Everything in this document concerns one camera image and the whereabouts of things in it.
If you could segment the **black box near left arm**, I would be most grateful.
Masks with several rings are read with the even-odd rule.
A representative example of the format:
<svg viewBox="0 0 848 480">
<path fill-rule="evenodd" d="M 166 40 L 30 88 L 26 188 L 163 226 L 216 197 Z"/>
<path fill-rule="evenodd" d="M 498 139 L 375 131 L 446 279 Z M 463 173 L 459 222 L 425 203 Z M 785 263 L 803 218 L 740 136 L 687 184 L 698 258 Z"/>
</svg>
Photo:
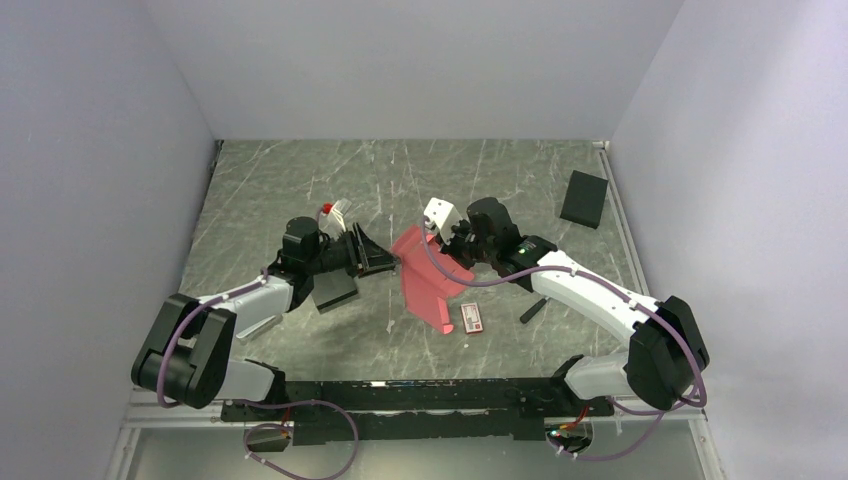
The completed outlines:
<svg viewBox="0 0 848 480">
<path fill-rule="evenodd" d="M 321 273 L 314 277 L 311 297 L 320 314 L 355 300 L 357 295 L 357 283 L 345 271 Z"/>
</svg>

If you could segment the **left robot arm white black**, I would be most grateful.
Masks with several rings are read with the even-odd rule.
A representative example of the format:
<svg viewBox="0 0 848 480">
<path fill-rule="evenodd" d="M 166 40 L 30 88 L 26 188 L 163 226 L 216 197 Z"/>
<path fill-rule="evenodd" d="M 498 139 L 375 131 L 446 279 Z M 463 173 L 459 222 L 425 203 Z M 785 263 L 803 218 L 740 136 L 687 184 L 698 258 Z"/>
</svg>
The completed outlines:
<svg viewBox="0 0 848 480">
<path fill-rule="evenodd" d="M 263 362 L 233 359 L 238 335 L 255 333 L 300 307 L 320 274 L 362 278 L 391 271 L 398 263 L 359 224 L 333 237 L 317 220 L 296 217 L 286 225 L 276 258 L 254 280 L 199 298 L 169 296 L 140 347 L 130 379 L 155 393 L 164 408 L 245 401 L 261 419 L 275 419 L 288 402 L 285 374 Z"/>
</svg>

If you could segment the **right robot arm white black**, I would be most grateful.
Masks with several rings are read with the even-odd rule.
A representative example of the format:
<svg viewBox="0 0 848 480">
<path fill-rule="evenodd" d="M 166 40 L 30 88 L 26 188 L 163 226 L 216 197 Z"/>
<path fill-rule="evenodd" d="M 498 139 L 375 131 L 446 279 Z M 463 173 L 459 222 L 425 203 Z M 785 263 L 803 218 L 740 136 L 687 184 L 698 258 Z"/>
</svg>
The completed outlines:
<svg viewBox="0 0 848 480">
<path fill-rule="evenodd" d="M 555 373 L 551 401 L 574 415 L 589 400 L 635 396 L 656 412 L 680 405 L 703 407 L 703 372 L 709 355 L 690 306 L 635 293 L 580 265 L 554 243 L 523 235 L 494 197 L 473 202 L 461 214 L 433 198 L 424 209 L 441 253 L 465 269 L 490 266 L 496 284 L 512 283 L 559 302 L 611 334 L 624 351 L 577 356 Z"/>
</svg>

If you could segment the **red cardboard paper box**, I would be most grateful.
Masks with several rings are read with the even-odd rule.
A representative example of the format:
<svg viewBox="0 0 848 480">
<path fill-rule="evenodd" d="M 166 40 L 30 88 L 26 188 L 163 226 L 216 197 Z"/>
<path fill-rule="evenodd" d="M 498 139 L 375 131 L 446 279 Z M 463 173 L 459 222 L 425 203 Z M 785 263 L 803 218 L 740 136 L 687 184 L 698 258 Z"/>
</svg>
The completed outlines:
<svg viewBox="0 0 848 480">
<path fill-rule="evenodd" d="M 395 241 L 391 252 L 400 260 L 401 293 L 406 309 L 441 334 L 453 330 L 447 300 L 466 286 L 449 280 L 425 251 L 419 226 L 411 226 Z"/>
</svg>

